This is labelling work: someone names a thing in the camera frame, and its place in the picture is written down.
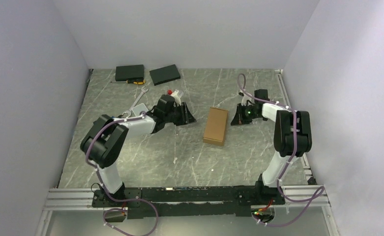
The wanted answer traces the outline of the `brown cardboard box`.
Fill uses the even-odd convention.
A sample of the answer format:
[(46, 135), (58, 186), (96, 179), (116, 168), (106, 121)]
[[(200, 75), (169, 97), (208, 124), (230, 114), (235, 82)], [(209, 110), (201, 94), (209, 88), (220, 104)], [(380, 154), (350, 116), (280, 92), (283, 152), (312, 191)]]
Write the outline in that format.
[(211, 107), (203, 135), (203, 143), (223, 146), (226, 139), (228, 111)]

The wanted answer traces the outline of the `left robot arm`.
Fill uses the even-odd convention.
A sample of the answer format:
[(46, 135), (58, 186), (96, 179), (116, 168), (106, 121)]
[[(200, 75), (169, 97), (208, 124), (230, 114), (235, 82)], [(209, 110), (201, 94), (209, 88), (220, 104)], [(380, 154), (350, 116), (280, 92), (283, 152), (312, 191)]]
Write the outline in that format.
[(151, 110), (140, 111), (137, 116), (122, 118), (101, 115), (80, 144), (86, 162), (95, 167), (102, 188), (106, 189), (105, 200), (114, 207), (125, 198), (125, 186), (119, 176), (117, 159), (125, 140), (140, 135), (159, 132), (167, 123), (176, 126), (196, 122), (187, 104), (171, 95), (162, 95)]

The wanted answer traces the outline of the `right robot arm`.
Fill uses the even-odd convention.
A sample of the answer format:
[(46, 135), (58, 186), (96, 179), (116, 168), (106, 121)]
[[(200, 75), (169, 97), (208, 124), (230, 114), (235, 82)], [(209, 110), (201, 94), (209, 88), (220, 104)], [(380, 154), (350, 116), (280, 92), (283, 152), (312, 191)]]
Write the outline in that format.
[(268, 203), (280, 192), (283, 177), (294, 159), (309, 152), (312, 147), (310, 115), (307, 111), (294, 111), (279, 102), (270, 101), (266, 89), (258, 89), (254, 95), (246, 90), (236, 106), (232, 126), (250, 124), (254, 119), (274, 122), (273, 146), (275, 152), (265, 171), (256, 181), (254, 197), (260, 204)]

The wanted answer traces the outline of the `black foam block right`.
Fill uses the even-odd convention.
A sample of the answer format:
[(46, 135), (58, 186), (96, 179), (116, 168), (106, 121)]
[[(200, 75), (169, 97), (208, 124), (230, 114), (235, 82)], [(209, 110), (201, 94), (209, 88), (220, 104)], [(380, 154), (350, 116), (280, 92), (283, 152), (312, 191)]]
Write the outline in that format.
[(179, 70), (175, 64), (151, 70), (149, 74), (155, 86), (181, 78)]

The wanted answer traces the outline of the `black foam block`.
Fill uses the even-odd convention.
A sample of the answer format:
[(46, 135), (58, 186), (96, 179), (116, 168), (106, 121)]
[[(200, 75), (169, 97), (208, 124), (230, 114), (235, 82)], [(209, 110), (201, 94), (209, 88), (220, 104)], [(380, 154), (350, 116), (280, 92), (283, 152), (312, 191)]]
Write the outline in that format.
[(175, 64), (151, 70), (149, 74), (155, 86), (181, 78), (179, 70)]
[(116, 81), (126, 80), (144, 80), (145, 67), (143, 64), (139, 65), (124, 65), (117, 66), (115, 73)]

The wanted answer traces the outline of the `grey white rectangular device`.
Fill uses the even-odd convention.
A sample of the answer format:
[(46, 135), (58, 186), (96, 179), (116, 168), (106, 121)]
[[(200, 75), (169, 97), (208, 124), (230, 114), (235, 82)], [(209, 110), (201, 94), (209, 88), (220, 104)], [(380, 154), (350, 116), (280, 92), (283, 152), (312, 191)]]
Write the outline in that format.
[(144, 103), (140, 103), (134, 106), (133, 108), (131, 108), (131, 116), (137, 117), (141, 115), (141, 113), (147, 113), (148, 111), (149, 109), (147, 108), (147, 106)]

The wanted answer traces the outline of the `yellow black screwdriver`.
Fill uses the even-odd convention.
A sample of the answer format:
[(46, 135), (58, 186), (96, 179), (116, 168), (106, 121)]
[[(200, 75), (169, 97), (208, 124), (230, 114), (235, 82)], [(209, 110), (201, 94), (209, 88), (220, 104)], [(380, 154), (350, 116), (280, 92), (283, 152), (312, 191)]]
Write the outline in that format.
[(116, 80), (113, 80), (111, 81), (111, 83), (127, 83), (127, 84), (135, 84), (135, 85), (144, 85), (145, 84), (145, 81), (144, 80), (126, 80), (126, 81), (116, 81)]

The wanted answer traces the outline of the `black foam block left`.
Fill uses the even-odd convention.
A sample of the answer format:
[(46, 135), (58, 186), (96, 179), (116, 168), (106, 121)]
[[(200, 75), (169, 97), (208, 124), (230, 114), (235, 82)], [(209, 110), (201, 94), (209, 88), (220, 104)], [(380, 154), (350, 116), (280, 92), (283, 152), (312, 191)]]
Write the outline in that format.
[(144, 80), (145, 67), (143, 64), (139, 65), (124, 65), (117, 66), (115, 73), (116, 81), (126, 80)]

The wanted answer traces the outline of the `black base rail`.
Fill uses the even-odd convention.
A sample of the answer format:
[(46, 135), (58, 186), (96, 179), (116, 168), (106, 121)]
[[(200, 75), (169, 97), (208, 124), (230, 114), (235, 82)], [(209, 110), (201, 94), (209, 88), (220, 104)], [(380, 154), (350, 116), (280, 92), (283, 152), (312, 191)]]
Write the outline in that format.
[(276, 188), (260, 181), (254, 186), (127, 187), (124, 194), (109, 198), (103, 189), (93, 193), (93, 208), (126, 207), (128, 219), (168, 216), (250, 216), (256, 207), (284, 205)]

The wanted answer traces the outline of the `aluminium frame rail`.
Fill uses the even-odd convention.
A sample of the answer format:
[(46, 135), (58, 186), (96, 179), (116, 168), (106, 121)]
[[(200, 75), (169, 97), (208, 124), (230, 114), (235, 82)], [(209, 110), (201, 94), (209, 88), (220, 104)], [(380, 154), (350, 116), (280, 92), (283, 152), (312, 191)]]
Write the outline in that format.
[(51, 211), (80, 211), (92, 210), (94, 193), (90, 188), (53, 188), (50, 189), (44, 210)]

